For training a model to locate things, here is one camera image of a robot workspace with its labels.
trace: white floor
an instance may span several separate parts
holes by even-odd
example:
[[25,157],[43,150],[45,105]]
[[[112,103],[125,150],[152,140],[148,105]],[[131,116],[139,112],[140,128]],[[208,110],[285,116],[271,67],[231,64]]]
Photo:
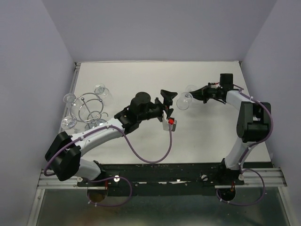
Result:
[[[135,94],[144,91],[152,101],[160,90],[182,93],[187,85],[198,88],[218,82],[221,73],[232,73],[234,83],[246,88],[238,62],[99,62],[82,63],[75,95],[93,92],[94,85],[103,83],[114,97],[104,111],[112,118],[130,104]],[[207,104],[195,101],[186,111],[179,110],[174,99],[178,121],[173,132],[173,147],[164,163],[220,162],[233,147],[238,111],[210,100]],[[155,161],[167,151],[168,132],[157,119],[143,121],[139,129],[128,135],[136,151],[145,159]],[[109,141],[84,156],[100,163],[143,163],[132,153],[124,138]],[[265,144],[257,146],[247,161],[270,161]]]

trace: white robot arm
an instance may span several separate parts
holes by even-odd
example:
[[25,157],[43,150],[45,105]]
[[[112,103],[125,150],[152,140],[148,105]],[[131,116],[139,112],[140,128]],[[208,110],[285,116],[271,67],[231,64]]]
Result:
[[[209,99],[214,99],[224,104],[230,104],[239,110],[236,126],[238,137],[231,152],[224,160],[227,169],[238,170],[243,167],[249,153],[256,146],[250,144],[261,141],[268,135],[271,126],[270,118],[260,105],[241,95],[240,90],[234,88],[233,74],[221,74],[218,83],[220,86],[215,87],[216,84],[209,83],[190,93],[195,99],[202,100],[204,104]],[[262,102],[261,104],[270,112],[269,103]]]
[[44,174],[49,176],[46,171],[51,167],[61,181],[72,176],[95,180],[101,174],[101,165],[81,159],[91,149],[133,132],[142,121],[152,118],[158,118],[164,130],[175,131],[176,120],[171,118],[173,109],[170,106],[177,93],[161,90],[161,95],[163,103],[158,98],[152,103],[149,94],[139,92],[129,106],[105,124],[71,136],[66,132],[58,134],[45,155],[48,164]]

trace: red button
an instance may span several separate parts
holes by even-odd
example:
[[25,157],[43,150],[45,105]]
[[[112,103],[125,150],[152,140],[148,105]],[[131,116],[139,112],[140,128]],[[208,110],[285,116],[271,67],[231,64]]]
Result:
[[174,120],[173,119],[169,119],[168,123],[172,125],[174,123]]

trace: glass panel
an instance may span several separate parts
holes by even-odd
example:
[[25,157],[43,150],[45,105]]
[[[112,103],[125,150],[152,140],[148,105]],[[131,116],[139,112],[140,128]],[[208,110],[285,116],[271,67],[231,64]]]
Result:
[[[251,202],[260,188],[237,189],[236,202]],[[123,197],[109,197],[123,200]],[[88,204],[84,190],[46,190],[39,226],[288,226],[277,188],[249,207],[220,203],[215,196],[133,197],[114,208]]]

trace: lavender wall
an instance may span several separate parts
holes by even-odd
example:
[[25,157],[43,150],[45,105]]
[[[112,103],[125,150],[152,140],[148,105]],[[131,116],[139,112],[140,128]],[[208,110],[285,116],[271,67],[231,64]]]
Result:
[[276,0],[43,0],[75,61],[242,60]]
[[249,92],[272,104],[267,145],[301,222],[301,1],[278,0],[242,63]]
[[0,1],[0,225],[26,225],[74,63],[40,0]]

